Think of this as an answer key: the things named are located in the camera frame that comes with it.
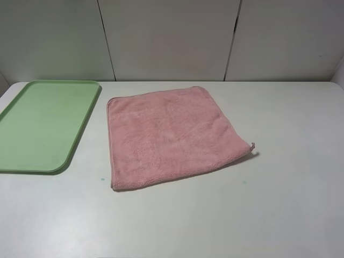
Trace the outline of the pink fluffy towel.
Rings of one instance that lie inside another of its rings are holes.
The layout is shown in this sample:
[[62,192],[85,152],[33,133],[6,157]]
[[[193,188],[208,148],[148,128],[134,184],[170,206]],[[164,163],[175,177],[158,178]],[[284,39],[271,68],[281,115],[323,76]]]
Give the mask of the pink fluffy towel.
[[114,191],[207,174],[255,147],[202,87],[115,97],[106,112]]

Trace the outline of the green plastic tray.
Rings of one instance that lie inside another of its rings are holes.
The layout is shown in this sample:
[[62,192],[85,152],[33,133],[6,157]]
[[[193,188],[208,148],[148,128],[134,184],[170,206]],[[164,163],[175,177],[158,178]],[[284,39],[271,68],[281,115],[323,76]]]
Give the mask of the green plastic tray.
[[102,88],[29,82],[1,112],[1,172],[57,174],[71,160]]

